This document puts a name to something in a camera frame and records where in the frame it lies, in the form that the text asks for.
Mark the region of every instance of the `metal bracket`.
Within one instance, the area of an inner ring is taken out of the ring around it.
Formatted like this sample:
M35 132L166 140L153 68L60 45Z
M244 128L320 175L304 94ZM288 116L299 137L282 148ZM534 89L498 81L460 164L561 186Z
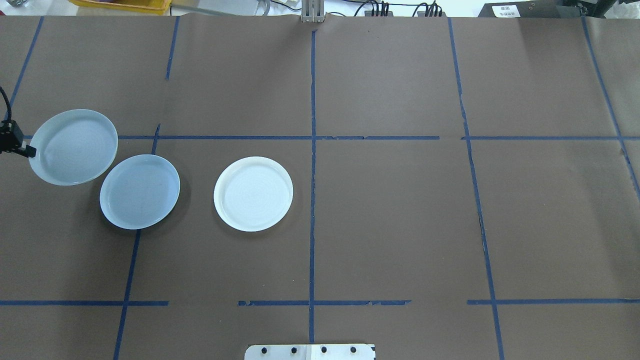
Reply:
M302 22L324 22L324 0L302 0Z
M2 126L0 126L0 154L3 151L13 152L25 158L36 156L36 149L27 145L18 123L11 119L2 121Z
M369 344L253 345L244 360L375 360L375 349Z

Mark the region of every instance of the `cable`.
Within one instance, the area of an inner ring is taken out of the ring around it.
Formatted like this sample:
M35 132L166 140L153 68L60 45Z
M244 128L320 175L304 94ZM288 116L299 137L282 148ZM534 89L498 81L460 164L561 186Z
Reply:
M353 14L353 16L358 16L358 12L360 12L360 9L362 9L363 6L365 6L366 4L371 4L371 15L373 15L373 4L376 5L376 8L378 7L378 2L375 0L367 0L364 3L361 3L360 6L358 6L358 10L356 10L356 13Z
M3 122L9 122L11 121L11 104L9 103L9 98L6 96L6 92L4 92L4 89L1 86L0 92L2 93L4 103L6 104L6 120L3 120Z
M262 16L268 16L269 10L271 10L271 2L267 0L262 1L264 1L264 13L262 14Z
M281 3L280 1L274 1L274 0L271 0L271 2L272 2L272 3L275 3L275 4L278 4L278 5L282 5L282 6L284 6L284 7L288 8L289 10L291 10L291 11L293 11L293 12L298 12L298 11L302 10L302 8L300 8L300 9L294 9L294 8L292 8L291 6L287 5L287 4L283 4L283 3Z
M345 1L347 3L356 3L356 4L368 3L368 1L357 1L357 0L342 0L342 1ZM389 5L393 5L393 6L415 6L415 4L389 4Z
M427 11L424 13L425 17L441 17L442 16L442 7L436 3L436 0L433 0L430 6L427 7Z
M426 10L425 10L425 12L424 12L424 15L426 15L426 13L428 13L428 12L429 12L429 4L427 4L427 3L421 3L420 5L418 5L418 6L416 6L416 7L415 7L415 10L413 11L413 15L411 15L411 17L414 17L414 16L415 16L415 14L416 14L416 13L418 13L418 9L419 9L419 8L420 8L420 6L422 6L422 5L426 6Z

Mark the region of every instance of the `yellow bin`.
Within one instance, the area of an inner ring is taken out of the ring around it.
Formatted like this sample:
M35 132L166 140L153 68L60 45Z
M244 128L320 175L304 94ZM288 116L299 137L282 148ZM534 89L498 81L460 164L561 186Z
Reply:
M162 15L169 8L171 0L114 0L110 3L93 0L69 0L78 6L90 8L129 10L130 12L154 13Z

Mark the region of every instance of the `white plate with holes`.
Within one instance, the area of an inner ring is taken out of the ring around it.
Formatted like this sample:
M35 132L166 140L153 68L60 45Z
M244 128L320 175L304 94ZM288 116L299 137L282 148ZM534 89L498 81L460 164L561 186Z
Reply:
M86 183L104 173L116 157L118 133L103 114L69 110L47 120L31 139L33 172L54 185Z
M220 174L213 203L220 218L241 231L277 224L293 200L293 183L279 163L262 156L237 160Z
M375 360L373 344L252 345L244 360Z
M156 155L136 155L116 165L100 189L104 216L123 229L143 229L171 212L180 194L175 167Z

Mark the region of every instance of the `plate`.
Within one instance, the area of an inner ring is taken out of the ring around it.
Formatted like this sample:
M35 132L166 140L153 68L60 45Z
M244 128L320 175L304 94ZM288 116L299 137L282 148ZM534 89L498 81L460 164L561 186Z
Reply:
M69 110L47 120L31 140L33 172L54 185L77 185L99 177L116 157L118 133L103 114Z
M175 167L156 155L136 155L116 165L100 189L104 216L123 229L143 229L164 219L180 194Z
M274 226L289 210L293 183L279 163L251 156L229 165L213 190L216 211L229 226L260 231Z

